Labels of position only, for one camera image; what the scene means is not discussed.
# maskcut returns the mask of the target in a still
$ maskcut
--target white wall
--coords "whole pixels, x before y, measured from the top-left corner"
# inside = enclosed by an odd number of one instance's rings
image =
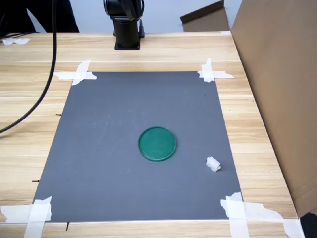
[[[70,0],[80,32],[113,32],[113,24],[105,13],[103,0]],[[218,0],[144,0],[142,17],[144,30],[151,32],[182,32],[180,16],[212,4]],[[242,0],[225,0],[231,27]],[[45,32],[30,14],[37,31]]]

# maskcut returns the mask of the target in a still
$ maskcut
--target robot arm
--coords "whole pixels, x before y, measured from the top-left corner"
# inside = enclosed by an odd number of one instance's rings
[[[113,20],[116,50],[140,49],[140,38],[144,37],[140,18],[144,11],[143,0],[104,0],[106,13]]]

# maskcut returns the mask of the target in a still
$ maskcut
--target round lid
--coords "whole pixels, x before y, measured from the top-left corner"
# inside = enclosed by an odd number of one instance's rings
[[[161,126],[153,126],[139,137],[141,155],[151,161],[168,159],[176,149],[176,137],[172,131]]]

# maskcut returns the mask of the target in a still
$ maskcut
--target white object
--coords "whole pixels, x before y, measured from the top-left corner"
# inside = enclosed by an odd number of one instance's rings
[[[221,168],[220,162],[216,160],[213,156],[207,157],[206,165],[215,172]]]
[[[247,221],[282,223],[289,238],[305,238],[299,219],[283,219],[273,210],[264,208],[261,203],[243,202],[241,193],[234,193],[220,201],[229,218],[231,236],[248,238]]]
[[[233,78],[231,74],[225,71],[213,71],[210,58],[207,59],[205,64],[202,64],[202,71],[198,71],[197,73],[199,74],[199,78],[203,78],[204,82],[207,83],[214,81],[215,78]]]
[[[230,32],[230,31],[221,31],[221,33],[222,33],[223,35],[231,35],[231,32]]]
[[[54,75],[59,77],[60,80],[70,80],[73,79],[72,86],[79,84],[85,79],[96,80],[97,77],[91,72],[87,72],[90,64],[90,59],[82,62],[78,65],[76,72],[55,72]]]
[[[1,210],[1,213],[5,215],[6,217],[6,221],[5,221],[6,223],[27,223],[29,221],[29,217],[33,209],[33,206],[37,206],[37,204],[41,202],[47,203],[48,202],[47,199],[43,201],[35,200],[33,205],[30,204],[30,205],[21,205],[21,206],[2,206],[0,207],[0,210]],[[52,213],[51,213],[51,205],[50,205],[47,215],[45,217],[45,221],[50,221],[51,215]]]
[[[51,199],[35,200],[24,233],[24,238],[41,238],[44,222],[51,210]]]
[[[8,45],[12,45],[13,43],[16,43],[16,44],[19,44],[19,45],[24,45],[26,43],[29,42],[29,38],[6,38],[6,39],[3,39],[3,43],[8,46]]]

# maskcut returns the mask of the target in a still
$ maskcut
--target wooden table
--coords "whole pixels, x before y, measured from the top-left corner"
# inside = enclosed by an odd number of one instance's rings
[[[52,35],[28,35],[26,45],[0,43],[0,127],[38,99],[52,61]],[[55,71],[199,71],[211,58],[221,108],[245,202],[297,217],[248,84],[233,38],[220,32],[147,34],[139,51],[115,51],[110,34],[58,34]],[[47,95],[21,124],[0,135],[0,206],[31,204],[71,81],[54,76]],[[0,214],[0,222],[5,217]],[[0,237],[23,237],[26,225],[0,226]],[[249,222],[250,237],[285,238],[282,224]],[[231,237],[228,220],[45,224],[42,237]]]

